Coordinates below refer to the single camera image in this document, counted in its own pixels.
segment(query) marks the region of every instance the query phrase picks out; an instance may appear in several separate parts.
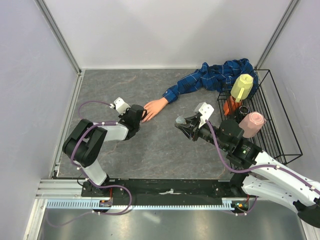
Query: orange cup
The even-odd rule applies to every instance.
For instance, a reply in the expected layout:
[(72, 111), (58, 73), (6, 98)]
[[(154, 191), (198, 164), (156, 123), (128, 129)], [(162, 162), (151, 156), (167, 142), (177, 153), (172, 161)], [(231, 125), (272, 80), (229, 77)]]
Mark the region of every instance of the orange cup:
[(223, 105), (224, 115), (233, 114), (235, 110), (242, 105), (242, 102), (236, 102), (233, 96), (230, 96)]

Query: gray mat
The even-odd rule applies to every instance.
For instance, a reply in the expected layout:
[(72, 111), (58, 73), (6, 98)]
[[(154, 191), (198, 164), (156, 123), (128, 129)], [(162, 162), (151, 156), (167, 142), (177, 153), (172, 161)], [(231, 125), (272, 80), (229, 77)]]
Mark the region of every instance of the gray mat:
[[(167, 88), (192, 72), (190, 69), (86, 70), (69, 131), (80, 121), (77, 111), (83, 102), (112, 103), (121, 97), (128, 104), (144, 106), (161, 98)], [(152, 120), (142, 123), (132, 139), (105, 142), (98, 156), (102, 168), (111, 178), (230, 179), (232, 175), (225, 170), (213, 145), (202, 139), (188, 140), (174, 127), (177, 116), (193, 116), (201, 102), (213, 106), (215, 111), (210, 121), (219, 125), (218, 94), (200, 89), (181, 95)], [(119, 119), (115, 110), (99, 103), (85, 105), (81, 114), (93, 122)], [(62, 154), (58, 176), (78, 177), (79, 174)]]

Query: white wall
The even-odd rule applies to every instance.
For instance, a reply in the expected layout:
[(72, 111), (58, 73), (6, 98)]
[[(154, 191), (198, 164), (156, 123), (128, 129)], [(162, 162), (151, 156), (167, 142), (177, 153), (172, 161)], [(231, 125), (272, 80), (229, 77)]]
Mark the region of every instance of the white wall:
[[(303, 156), (289, 167), (317, 181), (320, 181), (319, 9), (319, 0), (301, 1), (262, 66), (273, 74), (302, 147)], [(285, 133), (280, 137), (289, 144)]]
[(33, 0), (0, 1), (0, 233), (22, 239), (76, 73)]
[(82, 68), (255, 65), (290, 0), (45, 0)]

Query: plaid sleeve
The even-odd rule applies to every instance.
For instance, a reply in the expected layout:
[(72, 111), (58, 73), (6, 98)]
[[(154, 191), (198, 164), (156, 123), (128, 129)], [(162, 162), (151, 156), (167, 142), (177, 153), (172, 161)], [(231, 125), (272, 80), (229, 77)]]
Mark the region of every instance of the plaid sleeve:
[(178, 99), (181, 94), (188, 94), (197, 91), (203, 86), (201, 77), (208, 73), (209, 65), (205, 62), (201, 69), (180, 79), (176, 85), (168, 88), (162, 95), (170, 104)]

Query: yellow mug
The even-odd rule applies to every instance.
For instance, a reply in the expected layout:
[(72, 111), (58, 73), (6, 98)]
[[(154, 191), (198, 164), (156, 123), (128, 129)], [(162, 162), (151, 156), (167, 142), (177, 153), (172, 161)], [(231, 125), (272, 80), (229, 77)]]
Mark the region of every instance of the yellow mug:
[(241, 74), (231, 89), (231, 95), (235, 98), (235, 102), (239, 103), (248, 97), (254, 85), (254, 78), (249, 74)]

